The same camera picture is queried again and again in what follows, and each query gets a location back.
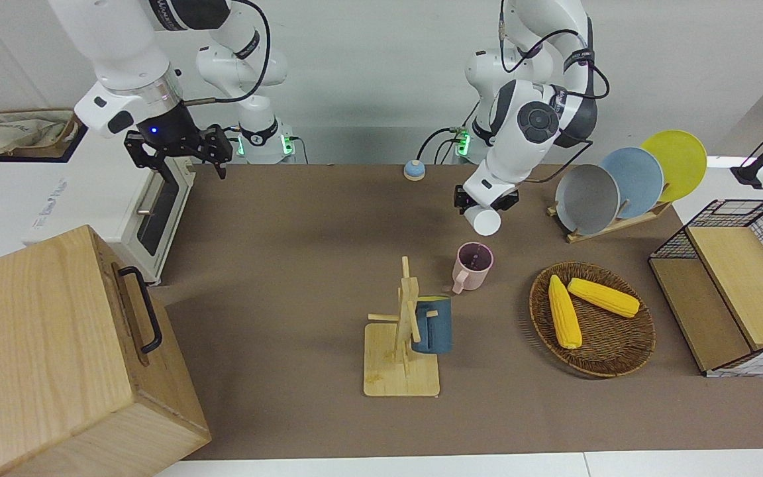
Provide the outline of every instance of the wooden box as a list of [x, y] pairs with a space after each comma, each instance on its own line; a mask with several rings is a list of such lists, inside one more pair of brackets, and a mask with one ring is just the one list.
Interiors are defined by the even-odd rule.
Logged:
[[87, 226], [0, 257], [0, 475], [149, 476], [209, 442], [139, 278]]

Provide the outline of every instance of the round woven tray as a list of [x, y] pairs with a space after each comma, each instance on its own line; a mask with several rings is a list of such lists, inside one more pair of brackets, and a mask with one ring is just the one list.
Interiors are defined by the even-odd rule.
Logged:
[[[582, 346], [566, 350], [555, 338], [552, 312], [549, 310], [549, 278], [558, 275], [564, 284], [570, 278], [584, 278], [637, 298], [641, 307], [633, 318], [599, 308], [570, 295], [579, 328]], [[644, 366], [655, 349], [655, 328], [644, 301], [622, 278], [600, 266], [582, 262], [561, 262], [540, 272], [529, 294], [529, 314], [538, 335], [555, 356], [585, 374], [600, 378], [623, 376]]]

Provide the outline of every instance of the corn cob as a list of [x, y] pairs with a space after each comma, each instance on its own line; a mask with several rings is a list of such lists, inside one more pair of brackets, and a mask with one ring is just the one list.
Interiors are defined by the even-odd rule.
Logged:
[[567, 350], [575, 350], [582, 345], [582, 330], [570, 294], [557, 275], [549, 278], [549, 311], [558, 344]]
[[575, 296], [621, 317], [631, 318], [638, 314], [640, 302], [637, 298], [581, 278], [573, 278], [567, 290]]

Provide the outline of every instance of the table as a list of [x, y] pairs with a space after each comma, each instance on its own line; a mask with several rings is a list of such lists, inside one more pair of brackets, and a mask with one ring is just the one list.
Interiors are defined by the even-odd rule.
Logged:
[[[202, 169], [154, 295], [168, 305], [214, 441], [191, 459], [763, 447], [763, 380], [702, 378], [646, 258], [679, 229], [655, 221], [578, 244], [544, 214], [554, 184], [527, 184], [486, 242], [497, 265], [454, 298], [454, 350], [438, 398], [361, 395], [368, 312], [391, 312], [399, 257], [423, 293], [448, 287], [478, 239], [451, 206], [472, 169], [239, 166]], [[528, 326], [536, 274], [583, 260], [644, 297], [658, 343], [626, 377], [588, 380]]]

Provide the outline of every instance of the wooden mug tree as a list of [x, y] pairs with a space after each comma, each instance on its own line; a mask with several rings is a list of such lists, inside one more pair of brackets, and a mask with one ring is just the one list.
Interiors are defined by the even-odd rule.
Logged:
[[402, 257], [399, 315], [370, 313], [364, 327], [364, 394], [367, 396], [437, 396], [440, 378], [437, 355], [418, 353], [412, 341], [421, 340], [417, 328], [417, 297], [420, 287]]

